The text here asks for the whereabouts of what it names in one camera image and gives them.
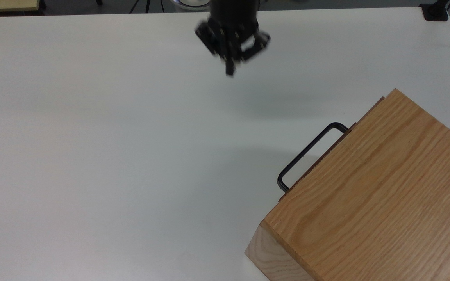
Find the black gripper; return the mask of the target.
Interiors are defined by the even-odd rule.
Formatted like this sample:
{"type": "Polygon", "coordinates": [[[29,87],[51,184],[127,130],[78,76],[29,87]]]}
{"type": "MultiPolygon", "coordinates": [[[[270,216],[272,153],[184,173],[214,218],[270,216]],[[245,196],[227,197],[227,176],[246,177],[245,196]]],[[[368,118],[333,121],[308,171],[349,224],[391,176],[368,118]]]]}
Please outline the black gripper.
{"type": "Polygon", "coordinates": [[[233,77],[235,62],[247,62],[266,50],[271,37],[260,31],[258,0],[211,0],[210,14],[195,28],[195,34],[225,63],[225,73],[233,77]]]}

